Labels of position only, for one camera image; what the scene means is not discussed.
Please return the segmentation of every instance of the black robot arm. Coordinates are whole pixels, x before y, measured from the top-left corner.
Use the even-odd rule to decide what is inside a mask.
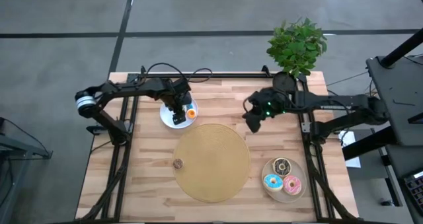
[[[183,105],[191,103],[188,91],[191,88],[187,79],[176,81],[162,78],[152,78],[145,82],[113,83],[107,81],[100,86],[89,87],[75,95],[79,115],[85,118],[94,118],[105,127],[113,145],[123,145],[129,139],[123,121],[115,120],[103,110],[113,98],[129,96],[148,96],[155,100],[162,100],[166,107],[174,112],[175,125],[186,120]]]
[[[386,107],[382,101],[364,94],[353,96],[319,96],[305,91],[279,91],[268,87],[256,91],[246,100],[252,104],[251,110],[243,118],[252,132],[260,129],[260,121],[274,118],[286,112],[304,114],[314,110],[347,110],[347,115],[328,122],[311,122],[302,124],[309,130],[311,140],[323,144],[328,135],[334,131],[366,123],[383,124],[388,120]]]

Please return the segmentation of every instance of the butcher block tabletop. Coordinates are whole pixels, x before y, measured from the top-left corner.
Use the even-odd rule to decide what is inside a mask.
[[[127,75],[111,73],[110,80],[124,83]],[[322,72],[312,72],[307,82],[310,92],[327,94]],[[272,79],[216,78],[204,83],[190,83],[190,86],[192,98],[198,105],[198,117],[191,126],[181,130],[168,128],[161,121],[160,100],[154,101],[146,96],[139,98],[120,221],[315,221],[309,180],[304,195],[289,204],[273,200],[262,187],[262,168],[272,158],[287,157],[307,173],[298,115],[287,113],[261,121],[260,131],[255,134],[241,118],[244,99],[254,91],[272,86]],[[128,118],[131,101],[132,98],[128,102]],[[115,118],[120,115],[121,107],[122,99],[117,98],[108,103],[105,111]],[[314,114],[316,121],[333,119],[331,111],[317,110]],[[247,182],[237,195],[224,202],[211,204],[195,200],[182,191],[174,177],[172,156],[179,138],[187,130],[202,124],[223,124],[232,128],[245,140],[250,151]],[[94,138],[93,148],[109,140],[108,134],[98,135]],[[113,145],[109,143],[91,154],[76,218],[84,216],[106,188],[112,151]],[[358,216],[339,141],[327,140],[323,145],[323,159],[330,188],[346,209]],[[318,190],[323,217],[327,217],[323,191]],[[110,216],[114,213],[116,193],[117,188],[112,195]]]

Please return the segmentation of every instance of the gray floor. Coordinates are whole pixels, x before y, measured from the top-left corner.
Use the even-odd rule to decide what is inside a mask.
[[[0,0],[0,33],[118,32],[126,0]],[[420,0],[134,0],[128,31],[270,30],[309,17],[325,30],[414,29],[423,26]],[[329,36],[317,62],[327,83],[365,71],[365,59],[389,53],[410,35]],[[164,61],[183,71],[258,71],[278,67],[266,55],[267,36],[126,38],[117,71]],[[75,215],[93,124],[77,114],[76,91],[102,83],[115,38],[0,39],[0,116],[15,121],[54,150],[34,161],[13,223],[69,221]],[[416,48],[412,54],[423,53]],[[168,71],[158,67],[157,71]],[[363,93],[363,75],[330,87]],[[408,213],[378,206],[379,181],[353,180],[360,216],[409,223]]]

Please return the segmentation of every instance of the donut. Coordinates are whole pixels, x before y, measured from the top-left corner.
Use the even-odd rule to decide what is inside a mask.
[[[273,171],[279,176],[287,176],[291,172],[291,163],[285,158],[277,158],[273,162]]]
[[[188,116],[188,118],[194,119],[196,117],[196,111],[191,108],[188,111],[186,111],[186,115]]]
[[[182,168],[184,166],[184,161],[182,161],[181,159],[175,159],[174,161],[173,161],[173,167],[175,168],[175,169],[180,169],[180,168]]]
[[[263,179],[263,185],[267,190],[277,192],[282,189],[284,181],[276,174],[268,174]]]
[[[284,184],[284,190],[289,195],[297,195],[301,191],[301,181],[294,175],[286,176]]]

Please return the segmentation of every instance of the plate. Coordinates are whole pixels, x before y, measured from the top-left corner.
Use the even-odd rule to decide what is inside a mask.
[[[291,172],[290,172],[289,175],[294,175],[294,176],[298,177],[298,179],[301,181],[301,191],[297,195],[289,195],[284,191],[283,188],[282,188],[282,190],[277,191],[277,192],[271,192],[271,191],[267,190],[264,186],[263,186],[263,188],[270,195],[270,197],[272,197],[276,201],[283,202],[283,203],[295,202],[300,197],[302,197],[302,195],[305,193],[305,190],[307,189],[307,178],[305,176],[303,169],[299,166],[298,163],[296,163],[295,161],[293,161],[289,158],[286,158],[286,157],[283,157],[283,158],[289,160],[289,162],[291,163]],[[275,159],[276,158],[269,160],[264,165],[263,171],[262,171],[262,181],[263,181],[263,179],[266,175],[275,173],[273,171],[273,162],[275,161]]]
[[[161,118],[162,122],[170,128],[174,128],[174,129],[186,128],[189,125],[191,125],[196,120],[196,118],[198,117],[198,106],[197,106],[197,103],[194,99],[192,99],[191,105],[192,105],[192,108],[196,111],[196,114],[197,114],[197,116],[194,119],[188,118],[185,114],[186,121],[179,123],[178,125],[175,125],[173,123],[173,112],[169,111],[169,109],[166,107],[166,105],[164,103],[162,103],[162,105],[160,106],[160,118]]]

